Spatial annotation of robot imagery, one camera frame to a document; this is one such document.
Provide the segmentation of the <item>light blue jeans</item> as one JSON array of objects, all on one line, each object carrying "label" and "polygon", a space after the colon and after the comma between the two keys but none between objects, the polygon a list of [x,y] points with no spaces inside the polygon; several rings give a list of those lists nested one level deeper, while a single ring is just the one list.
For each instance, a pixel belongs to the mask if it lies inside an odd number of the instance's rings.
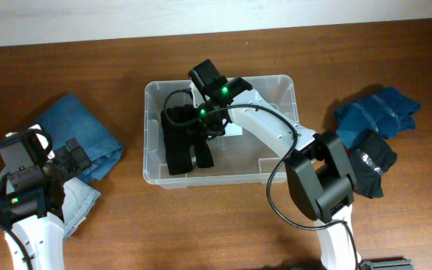
[{"label": "light blue jeans", "polygon": [[63,242],[66,242],[87,218],[88,213],[101,195],[98,190],[83,181],[84,176],[86,176],[85,173],[66,181],[63,185],[65,194],[62,206],[64,215]]}]

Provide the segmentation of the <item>dark blue jeans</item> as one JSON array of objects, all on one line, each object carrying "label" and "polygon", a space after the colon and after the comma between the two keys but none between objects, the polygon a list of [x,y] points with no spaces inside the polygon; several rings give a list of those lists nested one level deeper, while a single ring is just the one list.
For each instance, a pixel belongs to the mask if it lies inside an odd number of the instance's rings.
[{"label": "dark blue jeans", "polygon": [[91,166],[79,175],[87,184],[103,179],[122,158],[124,146],[73,94],[57,100],[34,122],[50,134],[54,149],[70,139],[78,141],[91,160]]}]

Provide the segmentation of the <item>large black garment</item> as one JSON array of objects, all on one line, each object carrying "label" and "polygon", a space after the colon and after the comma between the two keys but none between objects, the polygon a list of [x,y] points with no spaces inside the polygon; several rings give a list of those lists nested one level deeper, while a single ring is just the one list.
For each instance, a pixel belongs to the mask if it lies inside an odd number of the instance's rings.
[{"label": "large black garment", "polygon": [[198,123],[187,127],[175,127],[170,124],[164,111],[160,112],[160,117],[166,164],[171,176],[189,173],[193,170],[191,147],[193,147],[198,168],[214,166],[205,131]]}]

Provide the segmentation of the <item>clear plastic storage bin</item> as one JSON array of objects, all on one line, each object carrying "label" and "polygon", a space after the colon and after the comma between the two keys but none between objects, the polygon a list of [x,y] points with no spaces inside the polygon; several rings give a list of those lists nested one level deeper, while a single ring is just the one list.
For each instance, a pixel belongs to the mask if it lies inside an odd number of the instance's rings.
[{"label": "clear plastic storage bin", "polygon": [[[248,76],[246,81],[253,86],[253,91],[244,93],[245,103],[273,107],[294,125],[298,134],[298,149],[311,144],[314,131],[299,122],[295,88],[289,76]],[[188,80],[153,81],[145,87],[143,178],[149,184],[165,189],[257,182],[265,184],[281,155],[291,145],[291,136],[287,132],[275,133],[271,139],[259,140],[242,128],[241,136],[220,136],[208,142],[213,167],[194,167],[185,174],[169,174],[161,111],[164,105],[174,107],[192,104],[190,97],[181,92],[190,85]]]}]

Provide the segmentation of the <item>small black garment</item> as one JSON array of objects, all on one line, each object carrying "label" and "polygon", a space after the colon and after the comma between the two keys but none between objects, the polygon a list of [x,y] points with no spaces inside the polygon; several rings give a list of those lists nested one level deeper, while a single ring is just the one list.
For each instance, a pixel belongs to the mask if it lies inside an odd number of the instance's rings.
[{"label": "small black garment", "polygon": [[349,156],[358,185],[355,192],[370,199],[383,197],[382,176],[397,159],[388,143],[377,132],[369,131]]}]

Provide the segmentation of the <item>blue garment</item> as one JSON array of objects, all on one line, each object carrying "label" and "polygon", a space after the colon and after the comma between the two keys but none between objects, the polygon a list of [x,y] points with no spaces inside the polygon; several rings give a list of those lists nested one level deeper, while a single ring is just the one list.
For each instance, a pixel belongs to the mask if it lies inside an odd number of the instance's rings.
[{"label": "blue garment", "polygon": [[391,139],[416,128],[413,116],[421,107],[419,101],[386,87],[336,109],[336,133],[348,149],[359,146],[370,131]]}]

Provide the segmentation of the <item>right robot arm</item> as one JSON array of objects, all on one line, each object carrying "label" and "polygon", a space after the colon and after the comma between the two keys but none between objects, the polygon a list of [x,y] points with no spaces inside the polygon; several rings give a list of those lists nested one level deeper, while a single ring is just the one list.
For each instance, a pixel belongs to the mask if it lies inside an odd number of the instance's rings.
[{"label": "right robot arm", "polygon": [[[346,149],[333,131],[317,133],[301,126],[270,105],[245,79],[227,79],[206,59],[188,76],[194,85],[196,122],[211,130],[224,120],[250,132],[280,160],[266,184],[268,204],[289,225],[317,234],[324,269],[359,269],[351,224],[357,180]],[[286,173],[289,195],[313,225],[286,217],[272,199],[272,182]]]}]

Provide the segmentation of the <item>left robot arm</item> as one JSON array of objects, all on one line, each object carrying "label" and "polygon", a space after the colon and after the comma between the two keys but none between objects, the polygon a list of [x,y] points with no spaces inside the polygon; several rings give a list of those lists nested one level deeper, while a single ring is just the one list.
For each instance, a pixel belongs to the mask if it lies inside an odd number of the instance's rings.
[{"label": "left robot arm", "polygon": [[15,269],[63,269],[63,244],[100,196],[79,180],[91,161],[76,139],[54,149],[47,133],[28,130],[0,145],[0,228]]}]

